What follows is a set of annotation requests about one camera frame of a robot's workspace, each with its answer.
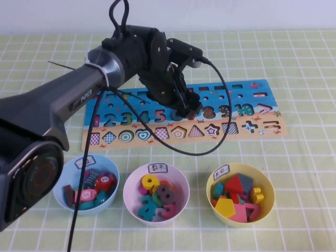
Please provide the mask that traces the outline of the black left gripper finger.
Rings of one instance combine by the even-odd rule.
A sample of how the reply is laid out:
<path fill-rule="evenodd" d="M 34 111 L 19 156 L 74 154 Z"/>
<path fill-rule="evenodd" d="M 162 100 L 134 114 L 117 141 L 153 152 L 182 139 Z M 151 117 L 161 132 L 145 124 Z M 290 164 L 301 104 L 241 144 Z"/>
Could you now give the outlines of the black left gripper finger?
<path fill-rule="evenodd" d="M 188 91 L 186 97 L 189 108 L 187 118 L 195 118 L 203 108 L 203 105 L 200 102 L 200 96 L 194 91 Z"/>
<path fill-rule="evenodd" d="M 188 116 L 188 103 L 185 99 L 174 98 L 172 102 L 172 109 L 176 111 L 179 117 L 187 118 Z"/>

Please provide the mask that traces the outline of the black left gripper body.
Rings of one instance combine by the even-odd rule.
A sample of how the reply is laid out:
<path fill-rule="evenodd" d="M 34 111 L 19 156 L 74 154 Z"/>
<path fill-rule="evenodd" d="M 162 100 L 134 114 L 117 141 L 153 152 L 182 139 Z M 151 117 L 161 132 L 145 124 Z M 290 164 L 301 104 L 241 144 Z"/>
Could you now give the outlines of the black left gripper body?
<path fill-rule="evenodd" d="M 148 89 L 147 97 L 168 108 L 184 110 L 188 108 L 186 84 L 182 72 L 175 64 L 165 70 L 141 70 L 139 80 Z"/>

